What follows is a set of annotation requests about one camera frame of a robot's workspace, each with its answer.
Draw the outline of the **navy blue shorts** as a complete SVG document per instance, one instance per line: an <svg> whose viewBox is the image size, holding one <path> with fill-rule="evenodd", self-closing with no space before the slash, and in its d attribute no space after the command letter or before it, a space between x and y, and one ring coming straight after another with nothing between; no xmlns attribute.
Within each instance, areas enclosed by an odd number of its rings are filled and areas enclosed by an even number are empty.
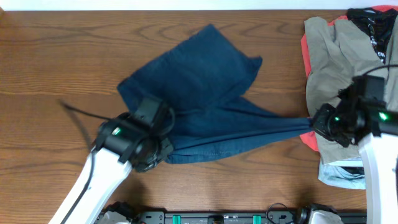
<svg viewBox="0 0 398 224"><path fill-rule="evenodd" d="M286 118L243 97L262 58L240 52L213 25L150 61L117 87L130 111L157 98L175 111L169 164L210 162L310 131L307 118Z"/></svg>

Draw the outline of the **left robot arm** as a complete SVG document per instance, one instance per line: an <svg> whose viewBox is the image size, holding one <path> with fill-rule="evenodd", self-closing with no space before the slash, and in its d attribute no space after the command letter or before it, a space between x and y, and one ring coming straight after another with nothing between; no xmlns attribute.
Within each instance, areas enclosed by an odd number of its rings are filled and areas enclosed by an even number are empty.
<svg viewBox="0 0 398 224"><path fill-rule="evenodd" d="M81 174L51 223L94 223L113 192L132 170L147 172L173 151L167 134L174 122L151 123L144 116L122 113L107 119L89 147Z"/></svg>

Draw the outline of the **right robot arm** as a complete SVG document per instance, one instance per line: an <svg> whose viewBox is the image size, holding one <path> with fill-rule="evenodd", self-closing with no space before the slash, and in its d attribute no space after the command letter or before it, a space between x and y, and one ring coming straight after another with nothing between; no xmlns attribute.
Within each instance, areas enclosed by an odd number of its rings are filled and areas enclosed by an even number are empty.
<svg viewBox="0 0 398 224"><path fill-rule="evenodd" d="M312 119L316 133L343 147L357 145L366 180L368 223L397 223L397 113L375 106L324 104Z"/></svg>

